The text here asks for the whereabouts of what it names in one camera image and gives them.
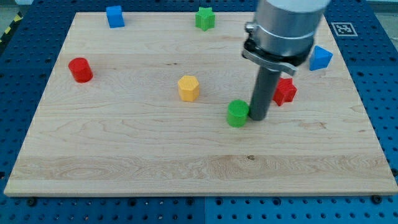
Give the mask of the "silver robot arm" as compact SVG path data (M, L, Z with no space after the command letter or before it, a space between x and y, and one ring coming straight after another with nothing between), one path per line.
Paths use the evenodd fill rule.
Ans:
M242 56L273 72L295 75L312 48L330 0L260 0L245 24Z

